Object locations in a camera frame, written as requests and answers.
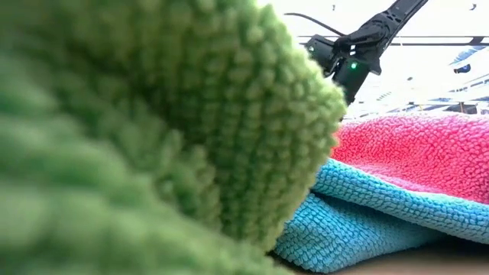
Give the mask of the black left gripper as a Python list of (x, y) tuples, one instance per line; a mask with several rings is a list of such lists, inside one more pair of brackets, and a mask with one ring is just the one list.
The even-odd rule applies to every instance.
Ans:
[(335, 72), (340, 55), (335, 49), (335, 43), (321, 35), (313, 35), (306, 43), (305, 48), (309, 55), (322, 68), (323, 76), (330, 76)]

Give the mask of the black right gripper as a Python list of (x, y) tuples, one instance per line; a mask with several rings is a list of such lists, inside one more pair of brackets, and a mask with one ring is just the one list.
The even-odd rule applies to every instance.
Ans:
[(342, 87), (345, 101), (350, 105), (368, 74), (381, 74), (380, 56), (383, 47), (379, 40), (340, 37), (335, 42), (335, 50), (341, 59), (332, 80)]

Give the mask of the pink microfiber towel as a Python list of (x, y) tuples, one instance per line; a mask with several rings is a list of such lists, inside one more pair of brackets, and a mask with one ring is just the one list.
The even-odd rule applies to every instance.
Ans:
[(335, 160), (412, 191), (489, 204), (489, 116), (454, 112), (347, 121)]

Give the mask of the blue microfiber towel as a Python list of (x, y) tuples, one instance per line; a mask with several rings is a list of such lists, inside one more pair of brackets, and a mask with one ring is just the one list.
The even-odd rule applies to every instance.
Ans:
[(447, 235), (489, 244), (489, 205), (402, 189), (330, 159), (274, 251), (329, 273)]

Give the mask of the green microfiber towel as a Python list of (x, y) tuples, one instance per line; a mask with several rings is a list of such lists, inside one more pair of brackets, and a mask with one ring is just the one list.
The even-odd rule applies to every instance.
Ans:
[(0, 275), (293, 275), (344, 113), (254, 0), (0, 0)]

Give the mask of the black overhead beam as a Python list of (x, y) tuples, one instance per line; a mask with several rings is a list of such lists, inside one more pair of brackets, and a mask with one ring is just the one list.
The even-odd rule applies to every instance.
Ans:
[[(300, 35), (296, 39), (301, 44), (308, 44), (313, 36)], [(340, 39), (337, 36), (324, 36), (327, 40), (327, 44), (334, 46), (337, 44), (335, 41)], [(340, 43), (337, 44), (340, 47), (347, 45), (346, 39), (341, 38)], [(360, 44), (360, 42), (367, 42), (367, 46), (376, 45), (383, 42), (382, 39), (364, 39), (364, 40), (350, 40), (350, 44)], [(414, 47), (489, 47), (489, 36), (398, 36), (390, 41), (390, 46), (414, 46)]]

